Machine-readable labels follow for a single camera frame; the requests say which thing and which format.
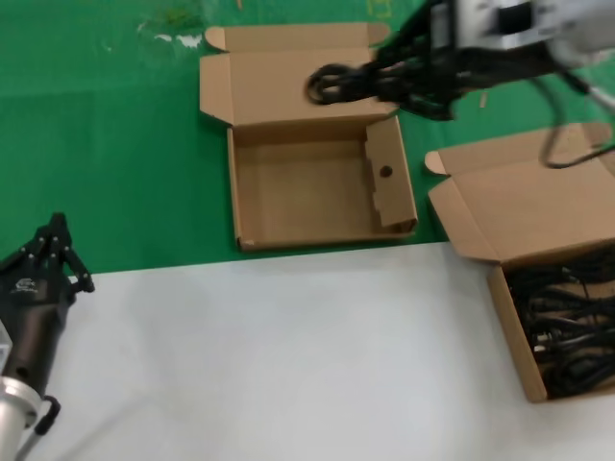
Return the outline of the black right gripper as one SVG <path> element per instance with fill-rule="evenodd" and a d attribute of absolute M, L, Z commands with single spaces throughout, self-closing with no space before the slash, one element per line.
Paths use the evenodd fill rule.
<path fill-rule="evenodd" d="M 380 47 L 379 62 L 400 62 L 417 55 L 429 38 L 431 4 L 423 4 L 398 33 Z M 393 86 L 383 91 L 384 102 L 429 119 L 453 120 L 456 95 L 478 89 L 556 73 L 560 65 L 546 45 L 510 50 L 446 48 L 430 53 L 427 82 L 430 92 L 412 92 Z"/>

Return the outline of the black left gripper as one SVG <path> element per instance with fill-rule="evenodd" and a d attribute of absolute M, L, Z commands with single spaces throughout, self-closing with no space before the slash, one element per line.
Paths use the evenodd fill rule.
<path fill-rule="evenodd" d="M 60 268 L 66 265 L 73 273 L 74 283 L 63 271 L 22 267 L 40 262 L 49 248 Z M 54 213 L 31 240 L 1 260 L 1 271 L 1 322 L 12 340 L 2 376 L 44 392 L 75 294 L 95 290 L 89 270 L 73 250 L 65 215 Z"/>

